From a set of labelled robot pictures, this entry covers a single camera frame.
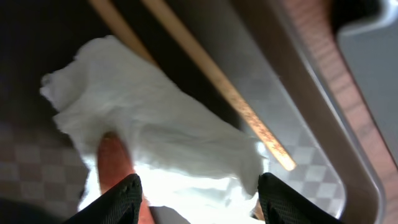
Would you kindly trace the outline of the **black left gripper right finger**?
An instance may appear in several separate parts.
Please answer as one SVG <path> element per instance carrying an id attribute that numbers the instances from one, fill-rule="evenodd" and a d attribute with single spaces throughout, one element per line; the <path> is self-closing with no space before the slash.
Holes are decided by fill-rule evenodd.
<path id="1" fill-rule="evenodd" d="M 259 176 L 257 189 L 267 224 L 342 224 L 270 172 Z"/>

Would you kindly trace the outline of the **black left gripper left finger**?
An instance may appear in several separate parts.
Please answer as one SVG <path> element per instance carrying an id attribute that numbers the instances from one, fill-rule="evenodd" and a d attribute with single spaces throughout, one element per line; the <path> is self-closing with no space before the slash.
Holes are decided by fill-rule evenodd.
<path id="1" fill-rule="evenodd" d="M 130 174 L 63 224 L 137 224 L 141 203 L 140 177 Z"/>

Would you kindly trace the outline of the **orange carrot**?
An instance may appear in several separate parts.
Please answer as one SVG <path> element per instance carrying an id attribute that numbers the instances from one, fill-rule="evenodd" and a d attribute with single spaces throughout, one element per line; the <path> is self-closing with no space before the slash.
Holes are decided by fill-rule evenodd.
<path id="1" fill-rule="evenodd" d="M 105 194 L 126 176 L 136 174 L 127 149 L 114 133 L 106 133 L 100 141 L 97 165 L 101 195 Z M 154 223 L 154 218 L 142 192 L 142 203 L 137 224 Z"/>

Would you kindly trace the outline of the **white napkin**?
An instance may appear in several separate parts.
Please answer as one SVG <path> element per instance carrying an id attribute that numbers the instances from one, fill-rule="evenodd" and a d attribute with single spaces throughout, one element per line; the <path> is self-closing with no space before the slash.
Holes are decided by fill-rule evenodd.
<path id="1" fill-rule="evenodd" d="M 88 168 L 78 209 L 100 196 L 97 150 L 107 132 L 125 144 L 153 207 L 190 223 L 254 223 L 257 181 L 268 170 L 263 143 L 181 91 L 158 67 L 109 35 L 82 46 L 66 67 L 42 78 Z"/>

